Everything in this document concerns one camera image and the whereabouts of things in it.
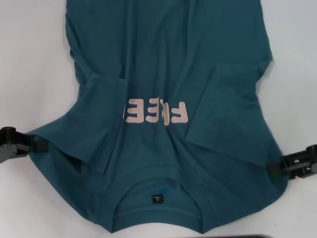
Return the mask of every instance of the t-shirt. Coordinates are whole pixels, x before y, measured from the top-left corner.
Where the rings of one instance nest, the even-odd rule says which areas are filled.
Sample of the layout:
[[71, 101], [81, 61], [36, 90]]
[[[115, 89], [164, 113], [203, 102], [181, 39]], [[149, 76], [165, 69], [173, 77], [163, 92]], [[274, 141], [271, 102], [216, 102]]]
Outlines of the t-shirt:
[[66, 8], [78, 100], [30, 132], [50, 148], [30, 155], [81, 216], [111, 233], [152, 222], [205, 233], [282, 195], [256, 95], [272, 60], [260, 0]]

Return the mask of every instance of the white surface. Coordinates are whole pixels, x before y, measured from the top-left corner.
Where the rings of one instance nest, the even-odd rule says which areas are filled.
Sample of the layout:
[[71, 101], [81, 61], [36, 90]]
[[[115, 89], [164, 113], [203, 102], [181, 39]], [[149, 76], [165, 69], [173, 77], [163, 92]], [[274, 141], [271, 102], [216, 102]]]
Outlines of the white surface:
[[[258, 84], [264, 117], [285, 154], [317, 144], [317, 1], [263, 0], [274, 63]], [[0, 0], [0, 127], [21, 132], [65, 114], [78, 85], [64, 30], [65, 0]], [[317, 176], [290, 183], [262, 212], [204, 236], [316, 236]], [[78, 215], [29, 158], [0, 165], [0, 238], [200, 236], [186, 228], [139, 225], [108, 233]]]

